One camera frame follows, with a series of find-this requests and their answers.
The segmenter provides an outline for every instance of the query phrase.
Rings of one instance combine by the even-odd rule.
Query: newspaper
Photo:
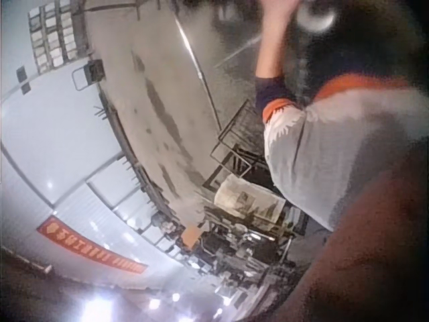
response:
[[[266,188],[230,174],[214,196],[214,204],[228,213],[245,219],[255,216],[264,219],[271,229],[279,219],[286,200]]]

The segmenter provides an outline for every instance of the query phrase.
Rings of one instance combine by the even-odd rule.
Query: dark sleeve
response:
[[[287,99],[296,102],[295,95],[286,88],[284,77],[256,77],[256,110],[262,115],[263,109],[276,99]]]

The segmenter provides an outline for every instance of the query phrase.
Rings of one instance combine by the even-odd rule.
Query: red banner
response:
[[[38,232],[54,243],[94,262],[136,274],[143,273],[147,268],[144,264],[106,250],[104,247],[79,235],[53,215],[38,227]]]

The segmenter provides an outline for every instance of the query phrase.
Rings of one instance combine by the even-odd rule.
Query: ceiling light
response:
[[[193,268],[195,268],[196,270],[199,270],[199,269],[201,268],[197,263],[194,263],[194,262],[190,263],[190,265],[191,265]]]
[[[124,233],[124,234],[123,234],[123,237],[124,237],[127,241],[129,241],[130,243],[135,242],[134,237],[133,237],[133,236],[131,236],[129,233]]]
[[[223,310],[222,310],[222,309],[217,309],[216,314],[215,314],[215,315],[213,315],[213,319],[216,319],[219,315],[221,315],[221,314],[222,314],[222,312],[223,312]]]
[[[149,309],[156,310],[161,305],[161,300],[158,299],[152,299],[149,302]]]
[[[177,302],[180,300],[180,294],[179,293],[174,293],[172,296],[173,302]]]
[[[89,223],[90,225],[91,225],[91,227],[95,230],[95,231],[98,231],[99,230],[99,228],[97,227],[97,225],[95,224],[95,222],[94,221],[90,221],[90,223]]]
[[[95,299],[86,303],[81,322],[111,322],[111,313],[110,301]]]
[[[255,238],[257,240],[261,240],[261,236],[255,234],[255,233],[250,233],[250,236],[252,236],[252,238]]]
[[[135,228],[135,219],[134,218],[128,219],[127,220],[127,225],[130,226],[130,227],[132,227],[132,228]]]
[[[223,304],[224,306],[228,307],[231,304],[232,299],[229,297],[223,297]]]

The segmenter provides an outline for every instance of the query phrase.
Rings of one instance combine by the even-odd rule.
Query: gray floor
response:
[[[87,7],[99,2],[88,1]],[[257,27],[239,24],[232,34],[230,25],[217,30],[213,12],[201,7],[181,17],[224,125],[244,100],[253,98],[255,48],[215,65],[256,35]],[[217,167],[209,158],[217,126],[172,12],[165,3],[157,10],[150,1],[140,13],[140,21],[135,9],[87,13],[90,46],[93,56],[103,59],[101,86],[137,158],[182,222],[197,223],[204,216],[204,200],[213,197],[201,186]]]

